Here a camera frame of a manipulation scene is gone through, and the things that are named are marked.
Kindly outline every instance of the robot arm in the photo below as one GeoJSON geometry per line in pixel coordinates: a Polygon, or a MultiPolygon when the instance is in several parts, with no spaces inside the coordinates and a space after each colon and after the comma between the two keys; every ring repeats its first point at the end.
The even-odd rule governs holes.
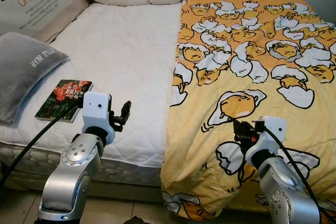
{"type": "Polygon", "coordinates": [[[267,197],[274,224],[318,224],[319,209],[305,193],[297,175],[278,157],[279,145],[264,126],[284,141],[286,120],[263,116],[253,128],[247,122],[234,122],[235,140],[240,141],[246,161],[258,170],[260,187],[267,197]]]}
{"type": "Polygon", "coordinates": [[[92,177],[100,167],[103,149],[111,144],[115,131],[122,131],[130,113],[125,103],[121,116],[114,116],[109,94],[86,92],[83,101],[82,134],[62,152],[58,167],[43,190],[35,224],[63,221],[79,223],[92,177]]]}

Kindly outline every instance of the mattress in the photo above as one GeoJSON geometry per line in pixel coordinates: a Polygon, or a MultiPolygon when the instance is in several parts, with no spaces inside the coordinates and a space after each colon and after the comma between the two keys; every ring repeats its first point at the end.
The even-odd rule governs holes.
{"type": "MultiPolygon", "coordinates": [[[[105,147],[103,159],[161,167],[180,13],[180,4],[90,5],[51,44],[70,61],[32,89],[14,123],[0,124],[0,142],[26,146],[49,123],[34,115],[59,80],[89,80],[92,91],[112,95],[116,115],[126,101],[132,102],[124,130],[105,147]]],[[[55,124],[34,149],[61,153],[82,125],[80,111],[73,123],[55,124]]]]}
{"type": "MultiPolygon", "coordinates": [[[[7,166],[17,157],[23,147],[0,143],[1,162],[7,166]]],[[[30,178],[53,172],[59,163],[59,153],[32,148],[16,166],[16,173],[29,174],[30,178]]],[[[123,183],[160,187],[160,168],[141,167],[120,161],[103,159],[99,171],[94,177],[96,182],[123,183]]]]}

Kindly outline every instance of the bed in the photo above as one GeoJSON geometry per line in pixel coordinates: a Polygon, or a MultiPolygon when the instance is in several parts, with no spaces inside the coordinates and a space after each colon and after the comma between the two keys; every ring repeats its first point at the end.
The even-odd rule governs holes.
{"type": "MultiPolygon", "coordinates": [[[[114,144],[105,149],[103,166],[96,179],[160,186],[180,10],[180,4],[130,7],[92,4],[85,9],[51,44],[70,55],[70,61],[30,92],[14,123],[9,127],[1,125],[1,162],[10,164],[21,150],[18,146],[25,146],[48,123],[32,120],[31,115],[48,97],[50,87],[60,79],[79,78],[91,80],[92,91],[110,93],[116,114],[125,101],[132,101],[127,126],[114,144]],[[145,85],[137,85],[139,80],[145,85]]],[[[55,125],[17,170],[50,174],[58,165],[59,154],[81,132],[81,127],[81,111],[73,123],[55,125]]]]}
{"type": "MultiPolygon", "coordinates": [[[[169,211],[194,220],[213,219],[223,207],[266,212],[256,172],[233,141],[232,121],[271,114],[302,129],[289,127],[287,139],[294,140],[285,145],[335,214],[336,118],[328,102],[336,100],[335,43],[334,26],[301,0],[91,4],[51,44],[70,61],[31,90],[14,123],[0,124],[0,162],[9,165],[47,124],[32,118],[60,79],[84,79],[93,91],[112,94],[117,114],[132,101],[91,195],[146,201],[163,195],[169,211]],[[316,52],[322,56],[311,57],[316,52]],[[236,97],[249,101],[239,113],[223,103],[236,97]],[[323,115],[329,121],[318,125],[323,115]]],[[[41,190],[81,126],[81,112],[73,124],[57,123],[8,186],[41,190]]]]}

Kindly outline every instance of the book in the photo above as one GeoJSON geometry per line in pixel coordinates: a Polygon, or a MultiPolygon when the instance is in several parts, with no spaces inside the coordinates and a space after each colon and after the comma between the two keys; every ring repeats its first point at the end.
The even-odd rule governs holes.
{"type": "MultiPolygon", "coordinates": [[[[91,81],[60,80],[35,117],[41,120],[52,121],[62,111],[77,103],[79,99],[83,99],[84,93],[90,91],[91,88],[91,81]]],[[[78,111],[79,108],[73,108],[60,121],[72,123],[78,111]]]]}

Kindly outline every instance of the black cable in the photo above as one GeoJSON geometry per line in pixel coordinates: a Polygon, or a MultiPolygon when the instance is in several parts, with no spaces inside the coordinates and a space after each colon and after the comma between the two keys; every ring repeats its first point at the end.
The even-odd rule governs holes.
{"type": "Polygon", "coordinates": [[[336,220],[334,220],[332,218],[332,216],[330,216],[323,208],[321,208],[317,202],[317,199],[311,189],[311,187],[309,186],[306,178],[303,176],[302,172],[300,171],[300,169],[298,168],[298,166],[296,165],[296,163],[294,162],[293,158],[291,157],[291,155],[288,153],[287,149],[284,147],[284,145],[280,142],[280,140],[277,138],[277,136],[274,135],[274,133],[272,131],[270,131],[266,126],[264,126],[264,130],[271,136],[273,137],[273,139],[275,140],[275,142],[277,142],[277,144],[280,146],[280,148],[283,150],[283,152],[285,153],[285,155],[288,157],[289,161],[291,162],[291,164],[293,165],[295,171],[297,172],[297,174],[299,175],[300,179],[302,180],[304,186],[306,187],[309,196],[312,198],[312,200],[315,202],[315,204],[317,205],[318,209],[320,212],[322,212],[332,223],[336,223],[336,220]]]}
{"type": "Polygon", "coordinates": [[[3,177],[0,180],[0,190],[4,187],[5,182],[9,175],[14,170],[15,166],[20,162],[20,160],[24,157],[24,155],[28,152],[28,150],[39,140],[39,138],[46,133],[48,129],[50,129],[58,120],[60,120],[63,116],[65,116],[70,110],[73,108],[78,107],[76,104],[73,104],[68,109],[66,109],[63,113],[59,114],[55,117],[47,126],[45,126],[34,138],[27,144],[27,146],[20,152],[20,154],[14,159],[14,161],[10,164],[10,166],[6,169],[3,177]]]}

